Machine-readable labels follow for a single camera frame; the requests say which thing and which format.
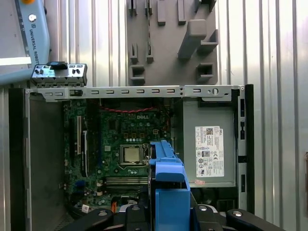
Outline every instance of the chip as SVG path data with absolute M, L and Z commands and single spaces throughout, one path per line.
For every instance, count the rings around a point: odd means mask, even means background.
M 140 162 L 140 149 L 138 147 L 124 148 L 124 162 Z

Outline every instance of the metal frame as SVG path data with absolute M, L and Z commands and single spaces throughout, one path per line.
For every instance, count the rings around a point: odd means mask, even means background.
M 47 101 L 64 99 L 91 98 L 144 98 L 144 97 L 202 97 L 205 101 L 231 101 L 231 90 L 244 86 L 215 86 L 215 85 L 184 85 L 184 86 L 148 86 L 148 87 L 107 87 L 107 88 L 50 88 L 26 89 L 26 94 L 39 93 Z M 82 96 L 71 96 L 72 91 L 82 91 Z
M 70 96 L 70 92 L 82 91 L 81 96 Z M 31 176 L 30 166 L 30 98 L 35 100 L 43 100 L 46 102 L 60 102 L 68 99 L 91 99 L 91 98 L 202 98 L 207 103 L 232 103 L 232 90 L 238 90 L 238 111 L 240 110 L 240 99 L 245 99 L 245 86 L 215 86 L 215 85 L 185 85 L 185 86 L 153 86 L 153 87 L 108 87 L 108 88 L 52 88 L 52 89 L 26 89 L 25 90 L 25 117 L 27 120 L 28 130 L 26 131 L 26 176 Z M 237 114 L 238 128 L 240 129 L 240 122 L 245 120 L 240 113 Z M 237 155 L 245 155 L 246 140 L 237 139 Z M 237 182 L 239 186 L 239 208 L 247 209 L 247 163 L 237 163 Z M 241 175 L 246 175 L 245 178 L 245 192 L 241 191 Z M 27 183 L 27 213 L 29 225 L 31 221 L 31 179 L 26 179 Z

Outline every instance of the gray foam tray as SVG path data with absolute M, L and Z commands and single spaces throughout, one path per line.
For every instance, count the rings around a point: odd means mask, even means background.
M 166 24 L 159 26 L 157 23 L 157 1 L 152 0 L 152 12 L 150 16 L 150 34 L 154 55 L 151 64 L 146 62 L 146 41 L 148 38 L 147 16 L 145 15 L 145 1 L 136 0 L 137 15 L 131 16 L 128 9 L 127 37 L 128 51 L 132 44 L 138 44 L 137 64 L 144 65 L 146 86 L 155 85 L 190 85 L 190 84 L 216 84 L 217 77 L 217 53 L 216 49 L 207 56 L 200 56 L 195 52 L 189 60 L 179 60 L 178 51 L 184 35 L 188 20 L 205 19 L 207 37 L 215 31 L 215 11 L 209 12 L 207 4 L 202 4 L 197 13 L 194 12 L 194 0 L 185 0 L 186 24 L 178 25 L 178 1 L 165 0 Z M 206 82 L 197 82 L 196 67 L 200 63 L 213 63 L 213 77 Z

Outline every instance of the white label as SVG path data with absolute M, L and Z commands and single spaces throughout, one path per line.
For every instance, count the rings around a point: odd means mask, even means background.
M 88 213 L 89 212 L 89 206 L 88 205 L 82 205 L 81 211 L 84 213 Z
M 223 129 L 195 127 L 197 177 L 223 177 Z

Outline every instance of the pcie slot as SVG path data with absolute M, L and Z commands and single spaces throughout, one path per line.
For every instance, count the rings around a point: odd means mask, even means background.
M 77 116 L 77 154 L 81 154 L 82 116 Z
M 88 131 L 82 132 L 81 138 L 81 175 L 88 177 L 89 157 L 88 157 Z
M 72 166 L 74 167 L 75 161 L 75 122 L 74 119 L 68 121 L 68 140 L 69 140 L 69 157 L 71 159 Z

